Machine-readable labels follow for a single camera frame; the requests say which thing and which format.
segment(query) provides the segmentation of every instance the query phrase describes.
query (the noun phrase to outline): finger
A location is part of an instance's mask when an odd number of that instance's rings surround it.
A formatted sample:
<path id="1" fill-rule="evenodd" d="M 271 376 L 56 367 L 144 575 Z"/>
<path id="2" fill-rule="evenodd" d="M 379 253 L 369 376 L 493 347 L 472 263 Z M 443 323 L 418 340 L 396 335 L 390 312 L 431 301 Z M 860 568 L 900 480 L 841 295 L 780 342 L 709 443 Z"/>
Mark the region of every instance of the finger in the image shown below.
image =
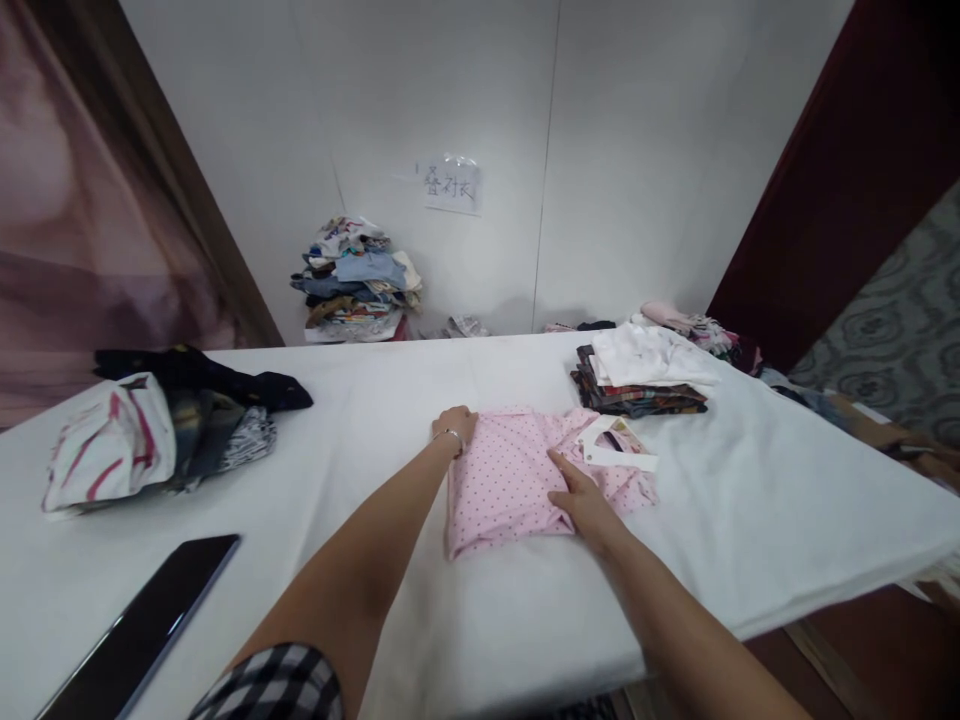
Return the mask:
<path id="1" fill-rule="evenodd" d="M 553 460 L 553 464 L 560 470 L 560 474 L 563 475 L 563 479 L 566 481 L 570 492 L 578 492 L 582 489 L 580 471 L 573 466 L 573 463 L 553 448 L 547 450 L 547 456 Z"/>
<path id="2" fill-rule="evenodd" d="M 567 515 L 573 511 L 573 495 L 570 493 L 551 490 L 547 493 L 547 500 L 549 500 L 554 507 L 563 510 Z"/>

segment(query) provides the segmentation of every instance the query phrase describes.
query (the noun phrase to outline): checkered sleeve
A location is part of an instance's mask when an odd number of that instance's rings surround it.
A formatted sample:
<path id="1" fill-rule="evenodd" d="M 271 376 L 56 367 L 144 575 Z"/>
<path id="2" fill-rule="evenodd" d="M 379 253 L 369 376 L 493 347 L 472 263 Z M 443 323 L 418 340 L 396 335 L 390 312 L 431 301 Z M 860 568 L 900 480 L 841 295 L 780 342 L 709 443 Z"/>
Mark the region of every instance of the checkered sleeve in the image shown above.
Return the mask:
<path id="1" fill-rule="evenodd" d="M 258 652 L 217 681 L 190 720 L 342 720 L 340 682 L 323 654 L 285 643 Z"/>

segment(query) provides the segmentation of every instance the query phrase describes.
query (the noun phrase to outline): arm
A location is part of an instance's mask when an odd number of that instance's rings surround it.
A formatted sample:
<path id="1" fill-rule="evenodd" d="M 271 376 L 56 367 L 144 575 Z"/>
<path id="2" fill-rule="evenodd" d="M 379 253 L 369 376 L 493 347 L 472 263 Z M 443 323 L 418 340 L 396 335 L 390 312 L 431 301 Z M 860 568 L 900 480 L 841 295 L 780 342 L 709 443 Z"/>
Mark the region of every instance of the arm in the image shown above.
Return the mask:
<path id="1" fill-rule="evenodd" d="M 455 430 L 469 443 L 476 422 L 476 413 L 452 408 L 433 423 L 433 431 Z M 346 717 L 355 718 L 383 621 L 459 452 L 460 441 L 441 434 L 368 497 L 304 565 L 230 667 L 279 643 L 311 645 L 330 661 Z"/>
<path id="2" fill-rule="evenodd" d="M 593 480 L 551 450 L 569 493 L 550 501 L 573 519 L 618 590 L 644 654 L 697 717 L 807 718 L 806 712 L 670 569 L 635 538 Z"/>

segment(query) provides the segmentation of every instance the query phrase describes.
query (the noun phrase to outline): bracelet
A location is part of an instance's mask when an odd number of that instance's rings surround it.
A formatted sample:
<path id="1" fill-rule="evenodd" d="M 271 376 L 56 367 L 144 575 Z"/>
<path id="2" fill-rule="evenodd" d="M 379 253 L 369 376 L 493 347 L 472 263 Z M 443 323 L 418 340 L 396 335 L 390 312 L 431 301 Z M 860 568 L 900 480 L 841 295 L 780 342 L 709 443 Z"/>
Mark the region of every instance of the bracelet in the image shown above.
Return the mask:
<path id="1" fill-rule="evenodd" d="M 447 430 L 441 430 L 440 432 L 438 432 L 436 435 L 434 435 L 434 436 L 430 439 L 430 442 L 433 442 L 434 440 L 436 440 L 438 437 L 440 437 L 440 436 L 443 435 L 444 433 L 450 433 L 450 434 L 453 435 L 457 440 L 460 441 L 460 452 L 458 452 L 456 455 L 453 456 L 453 459 L 456 460 L 458 457 L 460 457 L 461 455 L 463 455 L 463 454 L 467 451 L 467 444 L 463 441 L 463 438 L 460 437 L 460 433 L 458 433 L 456 430 L 450 430 L 449 428 L 448 428 Z"/>

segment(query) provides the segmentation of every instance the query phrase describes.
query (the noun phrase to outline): dark red door frame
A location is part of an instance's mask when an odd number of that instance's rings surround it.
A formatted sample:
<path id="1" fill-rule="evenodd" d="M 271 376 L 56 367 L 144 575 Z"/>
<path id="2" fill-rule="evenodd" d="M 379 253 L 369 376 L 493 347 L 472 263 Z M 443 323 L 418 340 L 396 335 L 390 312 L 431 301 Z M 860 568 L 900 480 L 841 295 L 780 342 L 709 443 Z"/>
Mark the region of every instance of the dark red door frame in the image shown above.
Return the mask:
<path id="1" fill-rule="evenodd" d="M 856 2 L 717 289 L 781 370 L 960 177 L 952 5 Z"/>

